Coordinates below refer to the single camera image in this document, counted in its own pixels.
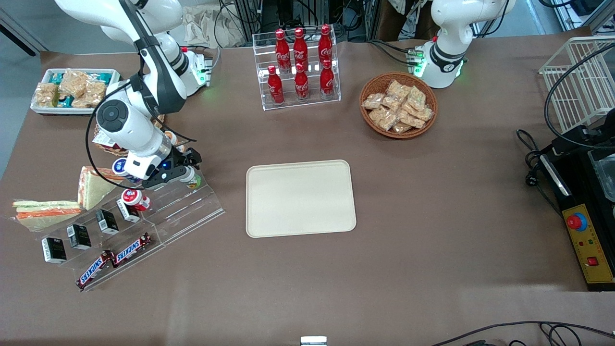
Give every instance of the black box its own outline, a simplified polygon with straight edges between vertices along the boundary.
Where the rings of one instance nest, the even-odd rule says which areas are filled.
[[[88,250],[92,246],[85,226],[70,225],[66,228],[66,232],[73,249]]]
[[[139,222],[141,218],[139,217],[139,212],[135,207],[127,206],[121,199],[118,199],[116,203],[117,208],[119,209],[119,212],[122,213],[122,217],[124,218],[124,220],[133,223]]]
[[[45,262],[56,264],[66,262],[66,251],[64,251],[62,239],[45,238],[41,243]]]
[[[113,216],[112,212],[99,209],[96,212],[96,219],[98,220],[98,226],[100,227],[101,232],[107,233],[108,235],[115,235],[119,233],[119,228],[117,227],[117,222],[115,221],[115,216]]]

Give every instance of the sandwich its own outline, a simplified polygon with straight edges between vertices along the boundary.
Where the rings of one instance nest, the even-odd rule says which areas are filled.
[[[17,221],[31,231],[42,230],[81,212],[78,203],[71,201],[19,201],[13,202],[13,207],[17,208]]]
[[[121,183],[124,178],[113,174],[113,171],[108,168],[98,168],[100,174],[112,182]],[[102,179],[91,166],[81,167],[81,175],[79,176],[79,193],[77,194],[77,202],[85,210],[90,210],[96,204],[105,198],[105,196],[113,191],[116,186]]]

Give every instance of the coca-cola bottle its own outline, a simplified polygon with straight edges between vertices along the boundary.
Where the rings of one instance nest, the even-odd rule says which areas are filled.
[[[305,68],[308,65],[308,45],[303,38],[303,28],[295,29],[295,44],[293,50],[295,51],[295,63],[300,63]]]
[[[320,28],[320,41],[318,41],[318,59],[322,65],[325,60],[331,60],[331,28],[328,24],[323,24]]]
[[[299,103],[306,103],[309,99],[308,76],[306,76],[304,67],[298,63],[296,65],[297,74],[295,75],[295,92]]]
[[[333,98],[333,86],[335,78],[331,71],[331,60],[325,59],[322,62],[322,72],[320,72],[320,97],[323,100],[331,100]]]
[[[280,76],[276,74],[276,67],[274,65],[269,65],[269,67],[267,67],[267,70],[269,70],[269,78],[267,79],[267,84],[269,85],[271,99],[273,100],[274,105],[279,106],[284,103],[282,80],[280,79]]]
[[[288,43],[286,43],[284,30],[276,30],[276,58],[277,64],[280,66],[280,74],[290,73],[290,50],[288,49]]]

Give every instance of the brown basket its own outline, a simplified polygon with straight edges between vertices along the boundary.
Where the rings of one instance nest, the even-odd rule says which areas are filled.
[[[164,114],[161,114],[158,116],[158,120],[160,120],[161,123],[164,123]],[[156,126],[158,129],[162,129],[162,125],[160,125],[159,122],[157,122],[156,120],[152,119],[152,123],[154,124],[154,126]],[[96,136],[98,134],[99,131],[99,127],[98,124],[96,124],[96,126],[94,126],[94,136]],[[98,149],[102,150],[102,151],[106,151],[107,153],[111,153],[115,156],[128,156],[128,150],[126,149],[113,149],[113,148],[107,148],[107,147],[103,147],[102,145],[98,144],[98,143],[93,143]]]
[[[402,134],[396,134],[393,131],[385,131],[370,119],[368,110],[363,108],[363,101],[365,101],[369,95],[378,93],[386,94],[386,89],[389,87],[389,83],[393,79],[396,79],[399,83],[406,86],[416,86],[420,91],[425,94],[425,104],[429,106],[432,111],[434,111],[434,115],[431,117],[430,120],[427,121],[427,123],[425,123],[424,128],[411,129]],[[431,125],[434,124],[435,117],[438,115],[438,102],[435,99],[434,92],[427,84],[425,84],[424,81],[406,72],[387,72],[372,78],[369,82],[367,82],[367,84],[363,87],[363,90],[361,91],[361,96],[359,97],[359,108],[361,108],[361,114],[363,114],[363,119],[365,119],[365,122],[369,126],[371,126],[372,129],[374,129],[379,134],[395,139],[409,139],[422,134],[423,132],[429,130]]]

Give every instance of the white robotic arm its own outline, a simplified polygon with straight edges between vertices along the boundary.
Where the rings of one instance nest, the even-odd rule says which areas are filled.
[[[473,39],[470,24],[501,17],[514,5],[515,0],[434,0],[431,16],[440,32],[435,42],[415,47],[424,52],[415,74],[430,87],[451,85]]]
[[[144,187],[154,188],[179,180],[186,173],[186,166],[200,163],[200,156],[192,149],[182,155],[150,121],[152,116],[179,111],[186,101],[186,88],[177,70],[169,63],[160,40],[153,35],[143,17],[144,13],[150,12],[139,9],[137,5],[149,2],[175,5],[177,0],[133,1],[56,0],[56,3],[75,19],[125,33],[148,66],[150,73],[142,75],[139,72],[131,76],[129,82],[109,86],[107,93],[113,94],[98,106],[96,119],[105,134],[122,148],[128,149],[124,169],[143,179]],[[167,22],[172,25],[176,20]],[[175,41],[167,42],[171,48],[172,43],[179,51]],[[176,60],[174,63],[181,63],[184,65],[183,71],[186,71],[188,58],[180,54]]]

